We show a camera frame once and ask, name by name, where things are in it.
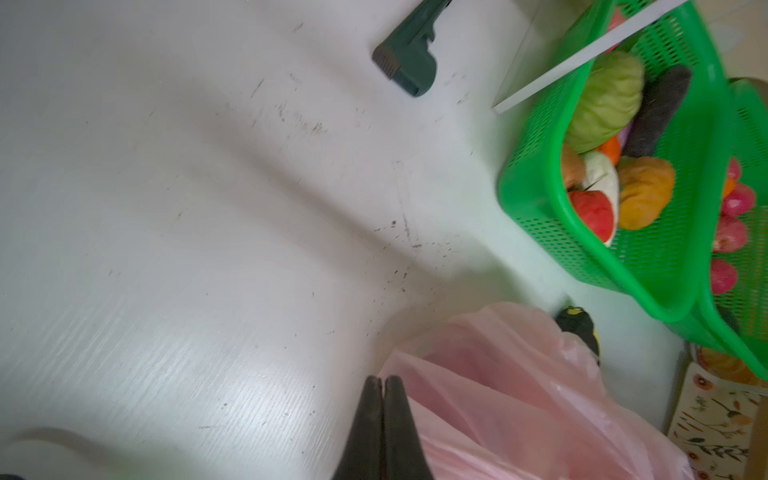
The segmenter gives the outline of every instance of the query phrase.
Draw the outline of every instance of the pink plastic bag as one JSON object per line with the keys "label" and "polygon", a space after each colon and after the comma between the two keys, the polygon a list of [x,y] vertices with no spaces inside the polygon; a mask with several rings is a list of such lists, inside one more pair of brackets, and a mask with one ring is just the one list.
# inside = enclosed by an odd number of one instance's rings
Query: pink plastic bag
{"label": "pink plastic bag", "polygon": [[685,454],[614,402],[589,348],[497,303],[392,353],[436,480],[691,480]]}

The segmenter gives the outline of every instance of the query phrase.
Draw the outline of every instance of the black and yellow object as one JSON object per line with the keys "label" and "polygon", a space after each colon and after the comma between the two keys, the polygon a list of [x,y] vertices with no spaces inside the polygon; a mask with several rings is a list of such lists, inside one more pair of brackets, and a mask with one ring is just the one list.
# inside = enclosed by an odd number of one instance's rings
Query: black and yellow object
{"label": "black and yellow object", "polygon": [[437,61],[429,53],[435,40],[435,20],[451,0],[424,0],[373,51],[373,61],[384,74],[414,97],[435,82]]}
{"label": "black and yellow object", "polygon": [[594,322],[589,313],[578,306],[564,308],[554,319],[560,330],[570,332],[584,340],[590,350],[600,358],[600,339],[594,331]]}

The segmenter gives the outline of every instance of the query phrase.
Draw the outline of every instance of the dirt speck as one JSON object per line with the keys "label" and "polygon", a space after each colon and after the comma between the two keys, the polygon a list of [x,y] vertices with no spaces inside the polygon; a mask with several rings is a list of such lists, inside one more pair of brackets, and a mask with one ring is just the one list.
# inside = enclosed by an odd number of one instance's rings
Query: dirt speck
{"label": "dirt speck", "polygon": [[264,83],[264,79],[262,78],[259,84],[256,86],[256,88],[253,89],[253,93],[250,94],[250,97],[253,98],[253,96],[256,94],[257,91],[259,91],[259,88],[261,87],[261,84]]}

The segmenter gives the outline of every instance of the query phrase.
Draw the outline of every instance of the plastic vegetable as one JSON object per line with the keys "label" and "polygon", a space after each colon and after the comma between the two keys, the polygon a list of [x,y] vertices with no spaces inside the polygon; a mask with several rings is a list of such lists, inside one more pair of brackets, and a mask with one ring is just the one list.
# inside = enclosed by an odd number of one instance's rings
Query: plastic vegetable
{"label": "plastic vegetable", "polygon": [[598,236],[601,242],[607,242],[614,233],[614,211],[611,202],[600,191],[573,191],[568,199],[581,221]]}
{"label": "plastic vegetable", "polygon": [[619,227],[639,230],[651,225],[672,200],[674,169],[660,158],[622,160],[618,167],[621,182]]}
{"label": "plastic vegetable", "polygon": [[584,160],[566,144],[563,144],[560,153],[560,173],[563,175],[565,190],[580,184],[587,175]]}
{"label": "plastic vegetable", "polygon": [[720,295],[734,288],[739,281],[736,267],[725,260],[713,258],[710,263],[710,287],[712,293]]}
{"label": "plastic vegetable", "polygon": [[598,147],[598,151],[610,158],[611,163],[614,166],[619,165],[619,160],[621,159],[621,143],[619,142],[618,135],[611,137],[609,141]]}
{"label": "plastic vegetable", "polygon": [[720,215],[717,221],[715,241],[712,243],[712,251],[715,253],[731,253],[746,244],[749,233],[744,222],[737,218]]}
{"label": "plastic vegetable", "polygon": [[614,50],[598,57],[565,134],[578,154],[619,133],[640,109],[645,68],[634,56]]}
{"label": "plastic vegetable", "polygon": [[[613,30],[617,26],[621,25],[622,23],[627,21],[627,17],[624,16],[624,14],[621,13],[621,8],[616,7],[616,10],[614,10],[614,16],[611,17],[611,23],[608,24],[608,31]],[[613,47],[610,47],[606,51],[613,51],[616,47],[619,45],[614,45]]]}
{"label": "plastic vegetable", "polygon": [[741,164],[733,157],[730,158],[730,163],[728,164],[728,178],[736,182],[741,180]]}
{"label": "plastic vegetable", "polygon": [[648,84],[643,92],[640,112],[624,146],[624,155],[649,157],[654,154],[661,135],[680,110],[693,77],[690,68],[674,65],[655,82]]}
{"label": "plastic vegetable", "polygon": [[725,199],[725,197],[730,195],[734,188],[736,188],[736,181],[731,177],[727,177],[725,179],[725,185],[723,186],[723,196],[721,198]]}
{"label": "plastic vegetable", "polygon": [[745,184],[736,184],[733,191],[723,200],[720,212],[729,217],[738,217],[752,210],[757,203],[757,195]]}
{"label": "plastic vegetable", "polygon": [[730,163],[728,164],[728,176],[725,179],[725,186],[723,187],[723,198],[730,195],[740,178],[741,165],[737,159],[731,157]]}
{"label": "plastic vegetable", "polygon": [[622,150],[624,149],[624,145],[627,144],[627,140],[629,140],[629,133],[632,132],[632,127],[634,126],[634,120],[629,122],[626,127],[622,128],[621,131],[616,135],[619,139],[619,144],[621,145]]}
{"label": "plastic vegetable", "polygon": [[599,151],[591,151],[585,154],[584,164],[587,167],[587,175],[581,182],[581,188],[603,192],[611,202],[611,209],[614,212],[614,225],[611,235],[607,240],[603,240],[603,243],[610,246],[619,220],[619,176],[614,165],[611,163],[611,159]]}

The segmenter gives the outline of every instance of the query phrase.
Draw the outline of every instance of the cabbage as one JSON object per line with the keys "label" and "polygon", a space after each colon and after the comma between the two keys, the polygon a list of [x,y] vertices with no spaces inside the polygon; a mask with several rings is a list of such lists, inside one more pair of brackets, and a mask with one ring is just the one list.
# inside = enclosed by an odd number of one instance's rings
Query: cabbage
{"label": "cabbage", "polygon": [[618,134],[640,109],[644,74],[640,60],[626,52],[600,55],[568,125],[565,143],[583,154]]}

